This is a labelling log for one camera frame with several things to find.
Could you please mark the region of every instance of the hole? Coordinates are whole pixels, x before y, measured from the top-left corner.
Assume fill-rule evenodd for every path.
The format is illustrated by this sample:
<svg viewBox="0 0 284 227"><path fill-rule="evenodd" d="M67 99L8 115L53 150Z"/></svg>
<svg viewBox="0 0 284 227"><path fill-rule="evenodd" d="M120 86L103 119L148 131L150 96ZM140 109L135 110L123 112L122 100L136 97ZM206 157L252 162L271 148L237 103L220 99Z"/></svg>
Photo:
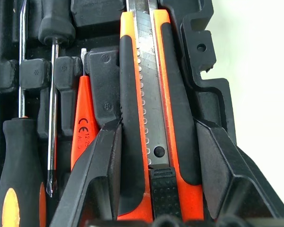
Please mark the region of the hole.
<svg viewBox="0 0 284 227"><path fill-rule="evenodd" d="M206 51L206 45L205 45L205 44L199 44L199 45L197 46L197 50L198 50L199 52L205 52L205 51Z"/></svg>
<svg viewBox="0 0 284 227"><path fill-rule="evenodd" d="M153 151L156 157L163 157L165 154L165 150L163 147L155 147L155 150Z"/></svg>

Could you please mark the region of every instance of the black and orange handle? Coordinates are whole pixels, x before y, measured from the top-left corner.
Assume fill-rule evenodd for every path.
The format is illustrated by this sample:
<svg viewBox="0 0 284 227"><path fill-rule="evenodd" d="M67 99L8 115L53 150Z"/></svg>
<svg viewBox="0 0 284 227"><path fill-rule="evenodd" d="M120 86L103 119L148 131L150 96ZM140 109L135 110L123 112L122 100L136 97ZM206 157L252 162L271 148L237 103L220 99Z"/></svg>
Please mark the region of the black and orange handle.
<svg viewBox="0 0 284 227"><path fill-rule="evenodd" d="M151 222L151 195L132 12L121 15L120 102L123 133L118 220Z"/></svg>
<svg viewBox="0 0 284 227"><path fill-rule="evenodd" d="M74 135L71 146L71 170L99 132L95 118L89 76L80 77Z"/></svg>
<svg viewBox="0 0 284 227"><path fill-rule="evenodd" d="M45 190L36 121L5 121L3 132L6 157L0 179L0 227L45 227Z"/></svg>
<svg viewBox="0 0 284 227"><path fill-rule="evenodd" d="M184 221L203 219L200 160L197 144L194 144L191 135L194 121L176 59L168 12L164 9L154 10L154 22L169 159L176 171L182 218ZM185 174L188 175L186 181L183 178Z"/></svg>

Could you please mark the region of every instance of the red voltage tester screwdriver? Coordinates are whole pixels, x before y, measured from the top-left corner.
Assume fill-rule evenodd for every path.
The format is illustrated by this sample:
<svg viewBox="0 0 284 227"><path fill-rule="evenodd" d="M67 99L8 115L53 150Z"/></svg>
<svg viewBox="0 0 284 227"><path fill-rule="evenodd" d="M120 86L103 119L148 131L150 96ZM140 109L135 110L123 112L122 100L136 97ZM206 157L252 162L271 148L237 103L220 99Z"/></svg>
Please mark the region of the red voltage tester screwdriver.
<svg viewBox="0 0 284 227"><path fill-rule="evenodd" d="M89 76L85 75L86 48L81 50L83 76L80 77L74 135L71 147L71 170L76 161L99 132L99 127L94 114L93 99Z"/></svg>

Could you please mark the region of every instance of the ce mark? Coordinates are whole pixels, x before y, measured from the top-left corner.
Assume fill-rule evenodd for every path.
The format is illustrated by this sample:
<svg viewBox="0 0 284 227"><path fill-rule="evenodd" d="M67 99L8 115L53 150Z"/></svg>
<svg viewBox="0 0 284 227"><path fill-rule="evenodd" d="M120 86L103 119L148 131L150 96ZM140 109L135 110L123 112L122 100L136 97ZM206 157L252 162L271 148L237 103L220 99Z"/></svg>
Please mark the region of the ce mark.
<svg viewBox="0 0 284 227"><path fill-rule="evenodd" d="M81 118L80 120L79 120L79 124L81 124L81 122L82 121L85 121L86 122L86 124L88 124L89 122L88 122L88 120L86 119L86 118ZM89 129L87 128L87 127L84 127L84 126L82 126L82 127L80 127L79 128L79 132L81 132L81 131L86 131L86 132L88 132L89 131Z"/></svg>

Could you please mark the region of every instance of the screwdriver shaft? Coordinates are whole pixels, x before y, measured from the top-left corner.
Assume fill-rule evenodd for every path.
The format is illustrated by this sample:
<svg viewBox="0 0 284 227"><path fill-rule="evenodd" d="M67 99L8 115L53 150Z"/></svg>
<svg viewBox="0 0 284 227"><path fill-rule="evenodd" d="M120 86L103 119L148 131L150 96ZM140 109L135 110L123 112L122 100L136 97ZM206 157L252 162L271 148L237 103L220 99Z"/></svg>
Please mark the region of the screwdriver shaft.
<svg viewBox="0 0 284 227"><path fill-rule="evenodd" d="M22 61L25 59L26 49L27 49L27 0L24 0L23 6L20 12L20 38L19 38L19 66ZM19 106L18 106L18 116L24 117L25 116L25 97L24 97L24 90L21 88L19 84L19 91L18 91L18 99L19 99Z"/></svg>
<svg viewBox="0 0 284 227"><path fill-rule="evenodd" d="M47 184L46 192L53 196L56 187L56 152L57 152L57 88L53 82L54 62L59 56L59 44L55 39L52 45L52 76L49 109L48 157L47 157Z"/></svg>

